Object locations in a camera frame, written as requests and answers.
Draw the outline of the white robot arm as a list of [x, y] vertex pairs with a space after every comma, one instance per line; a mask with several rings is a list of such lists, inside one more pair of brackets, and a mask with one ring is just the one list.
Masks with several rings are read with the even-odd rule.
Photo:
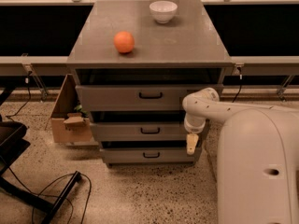
[[212, 88], [187, 95], [182, 106], [188, 146], [208, 119], [222, 124], [218, 224], [299, 224], [299, 110], [222, 102]]

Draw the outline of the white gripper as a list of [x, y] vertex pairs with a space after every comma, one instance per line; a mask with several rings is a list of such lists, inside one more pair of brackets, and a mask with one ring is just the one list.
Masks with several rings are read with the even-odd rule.
[[193, 155], [199, 140], [197, 133], [201, 133], [206, 126], [206, 119], [201, 117], [192, 116], [186, 114], [184, 118], [184, 127], [188, 132], [186, 143], [187, 143], [187, 154]]

